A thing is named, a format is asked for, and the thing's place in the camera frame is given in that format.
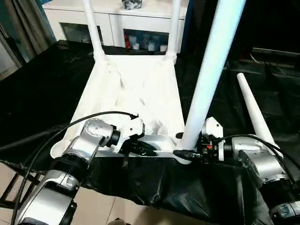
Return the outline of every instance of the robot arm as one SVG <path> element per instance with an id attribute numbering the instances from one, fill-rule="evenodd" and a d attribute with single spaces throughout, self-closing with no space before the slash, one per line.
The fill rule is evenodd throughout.
<path id="1" fill-rule="evenodd" d="M 208 118 L 201 131 L 196 151 L 175 150 L 174 154 L 185 160 L 210 164 L 224 158 L 239 158 L 269 207 L 269 214 L 276 225 L 293 225 L 300 221 L 300 192 L 282 168 L 280 155 L 258 141 L 254 135 L 233 137 L 227 143 L 223 128 L 213 118 Z"/>
<path id="2" fill-rule="evenodd" d="M 107 146 L 119 152 L 124 143 L 130 145 L 130 139 L 136 145 L 143 133 L 144 124 L 140 118 L 131 120 L 120 130 L 100 119 L 87 120 L 80 135 L 74 138 L 62 157 L 55 159 L 21 206 L 15 224 L 69 225 L 77 207 L 73 199 L 98 148 Z"/>

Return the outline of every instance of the table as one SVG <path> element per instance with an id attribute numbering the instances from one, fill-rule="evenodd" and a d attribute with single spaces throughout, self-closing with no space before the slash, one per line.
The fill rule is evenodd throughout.
<path id="1" fill-rule="evenodd" d="M 156 54 L 118 47 L 104 47 L 104 51 Z M 90 44 L 59 41 L 0 82 L 1 162 L 26 168 L 22 162 L 28 155 L 71 120 L 93 65 Z M 175 70 L 185 119 L 199 69 L 192 56 L 178 56 Z M 238 72 L 245 74 L 276 143 L 300 163 L 299 72 L 229 62 L 208 115 L 222 124 L 225 135 L 253 133 L 236 79 Z M 49 168 L 50 148 L 51 145 L 38 158 L 35 171 Z M 299 172 L 286 163 L 298 180 Z M 96 158 L 84 187 L 214 223 L 241 224 L 246 220 L 255 225 L 260 224 L 258 221 L 270 224 L 257 187 L 247 169 L 235 160 L 184 166 L 171 158 L 130 158 L 126 170 L 122 164 L 122 158 Z"/>

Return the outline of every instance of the wall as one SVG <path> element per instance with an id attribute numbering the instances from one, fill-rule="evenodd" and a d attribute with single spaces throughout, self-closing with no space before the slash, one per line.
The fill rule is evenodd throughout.
<path id="1" fill-rule="evenodd" d="M 11 67 L 15 67 L 15 63 L 10 58 L 3 44 L 0 42 L 0 74 Z"/>

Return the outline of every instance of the upside-down white chair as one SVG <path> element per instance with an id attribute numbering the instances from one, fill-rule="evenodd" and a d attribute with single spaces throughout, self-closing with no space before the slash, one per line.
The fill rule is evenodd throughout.
<path id="1" fill-rule="evenodd" d="M 173 0 L 172 18 L 165 55 L 105 55 L 94 20 L 90 0 L 83 0 L 95 65 L 71 121 L 103 111 L 139 114 L 145 124 L 143 140 L 154 145 L 158 156 L 171 157 L 176 149 L 175 135 L 183 132 L 184 121 L 174 70 L 180 0 Z M 104 115 L 98 118 L 122 127 L 129 118 Z M 51 149 L 61 156 L 70 141 L 78 136 L 84 121 L 70 127 L 63 139 Z M 97 156 L 122 156 L 101 148 Z"/>

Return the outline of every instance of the white cylindrical pole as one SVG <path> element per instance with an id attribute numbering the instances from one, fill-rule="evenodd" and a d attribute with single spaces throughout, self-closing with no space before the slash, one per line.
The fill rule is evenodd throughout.
<path id="1" fill-rule="evenodd" d="M 192 150 L 206 119 L 246 0 L 219 0 L 180 149 Z"/>
<path id="2" fill-rule="evenodd" d="M 268 125 L 263 118 L 262 112 L 260 111 L 258 104 L 252 94 L 252 91 L 245 79 L 244 74 L 239 73 L 237 75 L 237 78 L 239 81 L 240 89 L 242 90 L 242 94 L 249 112 L 249 116 L 251 118 L 255 134 L 263 140 L 276 145 L 272 134 L 268 128 Z"/>
<path id="3" fill-rule="evenodd" d="M 165 56 L 169 59 L 173 59 L 174 63 L 177 58 L 177 35 L 178 35 L 178 23 L 180 15 L 180 0 L 173 0 L 172 4 L 172 17 L 168 38 L 168 48 Z"/>
<path id="4" fill-rule="evenodd" d="M 97 26 L 94 18 L 94 11 L 92 9 L 92 5 L 90 0 L 83 0 L 83 5 L 85 9 L 86 18 L 88 21 L 88 27 L 90 32 L 90 38 L 92 40 L 93 49 L 94 49 L 94 59 L 103 59 L 105 56 L 104 51 L 101 46 L 100 37 L 98 34 Z"/>

